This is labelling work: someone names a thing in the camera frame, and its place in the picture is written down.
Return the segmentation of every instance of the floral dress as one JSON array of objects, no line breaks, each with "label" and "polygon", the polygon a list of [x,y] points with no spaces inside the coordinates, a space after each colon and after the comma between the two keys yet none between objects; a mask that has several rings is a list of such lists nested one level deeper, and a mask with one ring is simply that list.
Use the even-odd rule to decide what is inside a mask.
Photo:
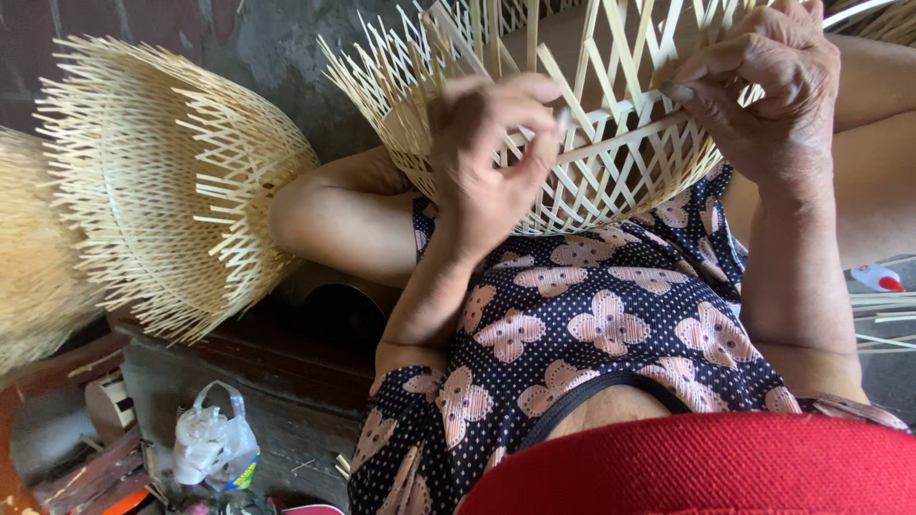
[{"label": "floral dress", "polygon": [[[729,233],[722,165],[648,214],[575,236],[511,236],[478,268],[448,370],[378,378],[349,484],[352,513],[453,513],[501,459],[543,441],[613,385],[671,413],[824,412],[906,429],[850,400],[797,399],[733,308],[747,252]],[[435,206],[414,205],[418,255]]]}]

